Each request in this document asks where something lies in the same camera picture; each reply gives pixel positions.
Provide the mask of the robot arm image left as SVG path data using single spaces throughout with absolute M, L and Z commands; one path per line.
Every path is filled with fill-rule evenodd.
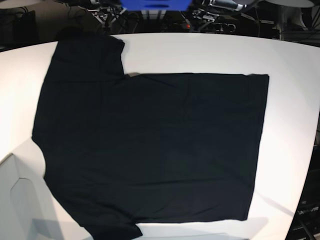
M 91 13 L 99 22 L 99 27 L 108 32 L 113 23 L 127 10 L 120 0 L 55 0 L 68 7 L 79 7 L 85 12 Z

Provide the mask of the robot arm image right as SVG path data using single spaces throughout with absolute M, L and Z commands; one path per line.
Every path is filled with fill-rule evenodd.
M 219 17 L 240 15 L 258 4 L 259 0 L 242 3 L 236 0 L 193 0 L 192 16 L 204 22 L 214 22 Z

